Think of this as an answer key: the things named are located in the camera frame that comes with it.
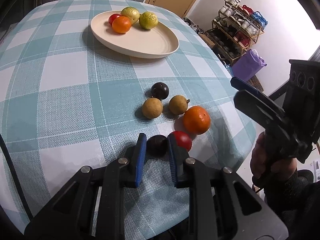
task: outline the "white wall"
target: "white wall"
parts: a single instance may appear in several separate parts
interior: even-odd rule
[[[252,48],[268,64],[257,77],[264,93],[270,95],[288,80],[289,59],[312,56],[320,45],[320,31],[297,0],[241,0],[241,4],[260,11],[268,21],[265,34]],[[204,30],[211,29],[211,20],[222,5],[224,0],[197,0],[187,17]]]

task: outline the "human hand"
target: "human hand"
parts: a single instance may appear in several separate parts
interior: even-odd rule
[[[252,150],[252,156],[250,161],[251,172],[257,179],[261,177],[261,174],[266,170],[267,153],[264,148],[264,132],[262,132],[256,141],[256,145]],[[277,174],[277,178],[280,181],[289,179],[297,169],[297,160],[286,159],[279,160],[271,166],[271,172]]]

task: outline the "plaid tablecloth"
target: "plaid tablecloth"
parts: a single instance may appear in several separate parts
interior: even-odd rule
[[[100,44],[90,20],[126,6],[156,13],[177,35],[178,51],[140,59]],[[165,9],[128,0],[61,0],[32,10],[0,47],[0,133],[33,215],[83,165],[105,166],[135,144],[140,132],[149,138],[179,129],[181,120],[167,108],[174,95],[201,105],[212,119],[190,155],[213,167],[238,168],[255,129],[234,108],[229,81],[201,38]],[[170,94],[164,113],[146,122],[139,107],[156,82],[166,83]],[[28,218],[1,156],[0,204],[23,232]],[[166,161],[148,160],[140,188],[125,190],[124,202],[127,240],[148,239],[188,215],[188,191],[173,187]]]

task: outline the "red tomato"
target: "red tomato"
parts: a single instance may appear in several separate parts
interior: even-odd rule
[[[183,131],[173,131],[172,134],[176,138],[177,145],[190,151],[192,147],[192,140],[190,136]]]
[[[112,25],[113,21],[114,21],[116,18],[120,17],[120,16],[121,16],[121,14],[118,14],[118,13],[115,13],[115,14],[111,15],[111,16],[109,17],[109,24]]]

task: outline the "green lime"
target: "green lime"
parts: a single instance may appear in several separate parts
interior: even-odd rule
[[[157,26],[158,17],[152,12],[144,12],[140,15],[139,23],[143,29],[150,30]]]

